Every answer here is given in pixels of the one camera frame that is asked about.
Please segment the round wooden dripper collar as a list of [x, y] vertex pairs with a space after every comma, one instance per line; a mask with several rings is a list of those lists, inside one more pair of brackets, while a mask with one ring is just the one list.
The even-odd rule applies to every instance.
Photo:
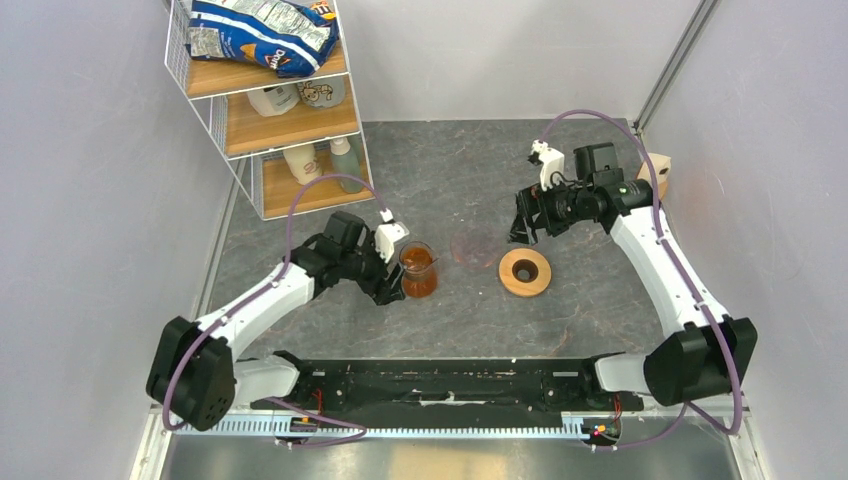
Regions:
[[508, 251], [500, 260], [498, 277], [511, 294], [531, 298], [549, 287], [552, 269], [549, 261], [536, 250], [516, 248]]

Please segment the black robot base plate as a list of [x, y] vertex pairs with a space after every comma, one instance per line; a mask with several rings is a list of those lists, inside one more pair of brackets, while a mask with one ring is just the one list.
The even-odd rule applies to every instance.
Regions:
[[285, 400], [378, 428], [555, 427], [564, 412], [641, 412], [633, 393], [600, 389], [590, 358], [301, 359]]

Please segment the amber glass carafe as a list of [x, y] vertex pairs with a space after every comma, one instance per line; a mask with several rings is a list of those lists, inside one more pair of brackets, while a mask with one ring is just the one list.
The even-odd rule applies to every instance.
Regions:
[[402, 289], [406, 296], [424, 298], [438, 286], [437, 257], [425, 243], [413, 241], [406, 244], [399, 256], [403, 267]]

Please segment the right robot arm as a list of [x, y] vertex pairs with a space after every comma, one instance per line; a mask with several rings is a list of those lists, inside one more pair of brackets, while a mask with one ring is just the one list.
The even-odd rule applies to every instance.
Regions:
[[577, 382], [579, 400], [601, 409], [617, 392], [631, 392], [674, 406], [739, 389], [756, 328], [732, 317], [694, 273], [651, 183], [626, 179], [611, 143], [576, 149], [573, 180], [564, 176], [564, 154], [544, 142], [533, 142], [528, 160], [541, 172], [516, 195], [510, 241], [534, 245], [541, 233], [556, 237], [581, 221], [600, 224], [635, 268], [665, 336], [647, 355], [590, 359], [590, 374]]

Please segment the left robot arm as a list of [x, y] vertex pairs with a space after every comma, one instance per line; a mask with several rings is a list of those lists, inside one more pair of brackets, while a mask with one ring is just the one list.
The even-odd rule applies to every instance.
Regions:
[[410, 232], [390, 211], [381, 217], [371, 229], [356, 215], [335, 212], [323, 231], [230, 303], [197, 320], [170, 320], [145, 384], [146, 394], [163, 408], [165, 428], [206, 431], [232, 408], [271, 397], [294, 409], [307, 405], [314, 383], [297, 361], [242, 355], [278, 320], [342, 280], [356, 283], [377, 305], [402, 300], [402, 268], [394, 257]]

